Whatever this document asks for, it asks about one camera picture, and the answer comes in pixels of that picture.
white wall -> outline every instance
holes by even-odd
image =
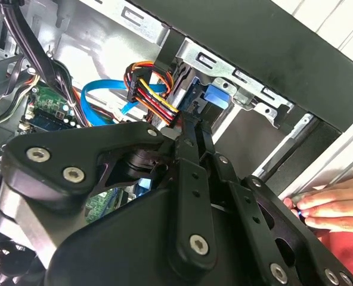
[[[272,0],[353,60],[353,0]]]

human hand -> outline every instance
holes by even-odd
[[[308,194],[297,207],[310,227],[353,232],[353,179]]]
[[[299,217],[298,216],[298,212],[297,210],[295,210],[295,206],[293,205],[293,201],[290,199],[290,198],[285,198],[283,200],[283,203],[285,206],[287,206],[288,209],[290,209],[292,211],[292,213],[296,216],[296,217]]]

silver screw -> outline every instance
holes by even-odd
[[[346,282],[348,286],[353,286],[353,282],[351,282],[350,278],[348,275],[344,274],[343,272],[339,272],[339,275],[341,278]]]
[[[63,171],[64,179],[72,183],[81,183],[85,179],[85,174],[82,170],[76,167],[68,167]]]
[[[207,241],[197,234],[190,237],[190,247],[199,255],[206,255],[209,249]]]
[[[48,150],[39,147],[28,149],[26,154],[29,160],[37,163],[46,162],[49,160],[49,158],[51,158]]]
[[[36,70],[33,67],[29,67],[27,69],[28,74],[31,74],[32,76],[34,76],[36,74]]]
[[[191,146],[191,147],[194,146],[194,143],[192,143],[192,141],[189,140],[189,139],[185,139],[184,142],[185,142],[188,146]]]
[[[333,283],[334,285],[339,285],[338,278],[336,277],[336,275],[334,275],[332,271],[330,271],[329,269],[325,269],[325,275],[331,283]]]
[[[259,182],[258,180],[256,180],[256,179],[252,179],[252,183],[254,183],[254,184],[255,184],[255,186],[257,186],[258,188],[260,188],[260,187],[261,187],[260,182]]]
[[[235,102],[236,104],[242,105],[241,101],[240,101],[240,100],[237,100],[237,99],[235,99],[235,98],[234,98],[234,102]]]
[[[220,156],[219,159],[222,161],[222,163],[228,164],[228,159],[225,158],[224,156]]]
[[[157,132],[155,132],[154,130],[148,129],[147,133],[149,133],[151,136],[157,136]]]
[[[278,282],[281,284],[287,284],[288,283],[288,276],[286,276],[286,273],[283,268],[281,268],[280,265],[277,263],[272,263],[270,266],[272,275]]]

red sleeve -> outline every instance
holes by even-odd
[[[331,232],[321,237],[323,244],[353,274],[353,233]]]

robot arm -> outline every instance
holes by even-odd
[[[149,193],[86,226],[91,194],[139,178],[151,179]],[[0,232],[37,253],[48,286],[112,277],[115,285],[349,285],[345,275],[353,284],[262,181],[238,179],[210,128],[186,113],[162,133],[135,122],[14,138],[1,162]]]

